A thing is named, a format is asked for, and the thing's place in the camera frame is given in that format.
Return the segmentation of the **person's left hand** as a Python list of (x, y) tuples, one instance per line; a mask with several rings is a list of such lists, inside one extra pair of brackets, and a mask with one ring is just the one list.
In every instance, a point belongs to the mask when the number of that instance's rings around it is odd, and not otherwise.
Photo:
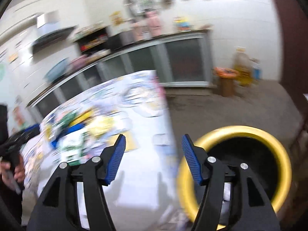
[(23, 182), (25, 179), (25, 168), (23, 157), (18, 156), (19, 162), (15, 166), (14, 172), (10, 169), (11, 164), (7, 161), (2, 161), (1, 157), (1, 177), (3, 183), (16, 194), (21, 194), (23, 191)]

